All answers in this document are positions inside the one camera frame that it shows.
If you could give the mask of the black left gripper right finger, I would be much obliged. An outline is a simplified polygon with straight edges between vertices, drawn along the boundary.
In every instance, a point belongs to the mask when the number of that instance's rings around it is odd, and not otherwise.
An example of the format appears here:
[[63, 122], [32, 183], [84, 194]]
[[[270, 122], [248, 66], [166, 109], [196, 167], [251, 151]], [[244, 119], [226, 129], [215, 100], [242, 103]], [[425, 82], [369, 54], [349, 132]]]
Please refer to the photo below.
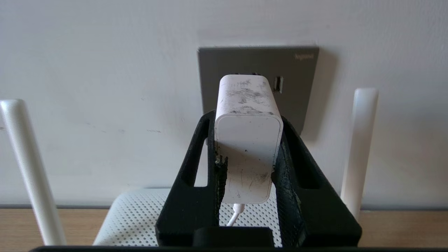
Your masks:
[[283, 247], [357, 247], [362, 228], [292, 124], [283, 131], [274, 170]]

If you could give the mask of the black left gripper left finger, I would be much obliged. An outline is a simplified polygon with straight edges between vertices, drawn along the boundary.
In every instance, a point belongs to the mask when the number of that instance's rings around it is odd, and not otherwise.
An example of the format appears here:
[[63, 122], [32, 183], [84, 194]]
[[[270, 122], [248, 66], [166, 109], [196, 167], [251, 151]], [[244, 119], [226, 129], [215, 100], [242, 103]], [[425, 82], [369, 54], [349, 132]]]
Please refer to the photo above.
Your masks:
[[[195, 231], [219, 225], [219, 209], [227, 179], [228, 158], [217, 153], [215, 110], [197, 123], [184, 160], [156, 222], [160, 247], [191, 247]], [[207, 185], [195, 187], [203, 146], [207, 146]]]

